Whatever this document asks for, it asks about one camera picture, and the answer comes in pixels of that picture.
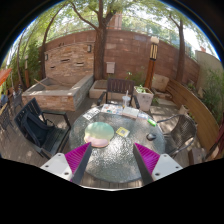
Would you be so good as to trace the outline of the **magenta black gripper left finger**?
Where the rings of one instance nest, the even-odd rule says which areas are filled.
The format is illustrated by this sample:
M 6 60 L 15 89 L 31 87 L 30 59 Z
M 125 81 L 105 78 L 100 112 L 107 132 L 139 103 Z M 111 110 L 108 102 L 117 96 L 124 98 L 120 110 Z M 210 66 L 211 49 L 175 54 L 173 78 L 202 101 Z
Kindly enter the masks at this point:
M 71 181 L 73 183 L 80 184 L 91 153 L 92 146 L 90 143 L 86 143 L 65 154 L 65 158 L 72 171 Z

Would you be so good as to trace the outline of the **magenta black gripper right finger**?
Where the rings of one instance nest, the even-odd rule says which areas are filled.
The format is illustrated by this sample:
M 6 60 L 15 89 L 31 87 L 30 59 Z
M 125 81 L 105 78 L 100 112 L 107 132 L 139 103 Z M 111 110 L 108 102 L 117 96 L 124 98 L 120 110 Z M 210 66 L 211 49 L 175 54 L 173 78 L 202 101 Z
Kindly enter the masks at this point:
M 160 155 L 138 143 L 133 144 L 133 154 L 140 170 L 143 185 L 152 183 L 152 172 L 160 158 Z

